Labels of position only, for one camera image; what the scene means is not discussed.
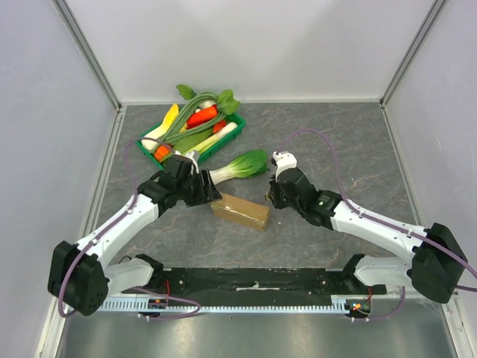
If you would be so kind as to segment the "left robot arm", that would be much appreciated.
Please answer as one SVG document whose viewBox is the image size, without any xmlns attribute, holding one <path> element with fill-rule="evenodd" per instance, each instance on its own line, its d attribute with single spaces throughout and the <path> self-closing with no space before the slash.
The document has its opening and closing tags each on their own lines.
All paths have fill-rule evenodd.
<svg viewBox="0 0 477 358">
<path fill-rule="evenodd" d="M 48 291 L 61 317 L 88 316 L 111 295 L 142 288 L 161 290 L 162 264 L 140 254 L 113 265 L 115 255 L 143 228 L 182 201 L 195 207 L 220 200 L 207 169 L 190 157 L 173 155 L 165 168 L 141 183 L 127 203 L 99 228 L 75 243 L 62 241 L 52 255 Z"/>
</svg>

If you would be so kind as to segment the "brown cardboard express box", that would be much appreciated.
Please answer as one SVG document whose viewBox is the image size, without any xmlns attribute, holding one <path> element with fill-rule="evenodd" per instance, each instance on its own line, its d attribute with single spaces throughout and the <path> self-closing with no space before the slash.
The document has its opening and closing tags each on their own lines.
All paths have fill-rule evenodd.
<svg viewBox="0 0 477 358">
<path fill-rule="evenodd" d="M 268 225 L 270 209 L 264 205 L 221 193 L 221 199 L 210 204 L 220 218 L 263 232 Z"/>
</svg>

